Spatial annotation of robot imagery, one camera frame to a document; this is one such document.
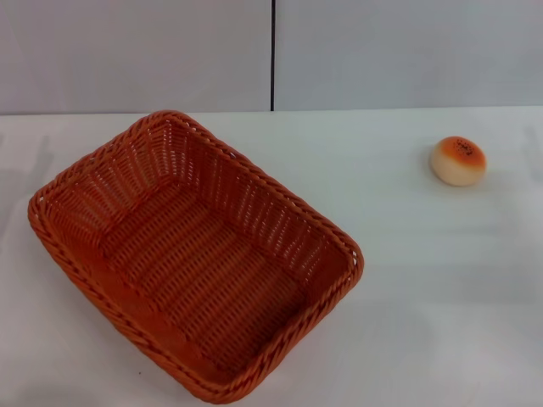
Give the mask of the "orange woven plastic basket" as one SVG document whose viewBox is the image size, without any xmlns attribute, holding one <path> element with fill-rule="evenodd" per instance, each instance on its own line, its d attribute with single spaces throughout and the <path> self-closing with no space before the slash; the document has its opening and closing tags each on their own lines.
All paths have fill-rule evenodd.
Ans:
<svg viewBox="0 0 543 407">
<path fill-rule="evenodd" d="M 364 266 L 334 223 L 173 110 L 59 173 L 28 219 L 115 329 L 213 404 L 261 384 Z"/>
</svg>

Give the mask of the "round bread bun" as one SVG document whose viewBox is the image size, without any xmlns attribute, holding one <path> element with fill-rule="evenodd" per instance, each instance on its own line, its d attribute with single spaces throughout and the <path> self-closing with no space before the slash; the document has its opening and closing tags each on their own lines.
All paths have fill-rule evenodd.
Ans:
<svg viewBox="0 0 543 407">
<path fill-rule="evenodd" d="M 434 145 L 429 163 L 433 173 L 453 187 L 469 187 L 487 172 L 483 150 L 464 137 L 446 137 Z"/>
</svg>

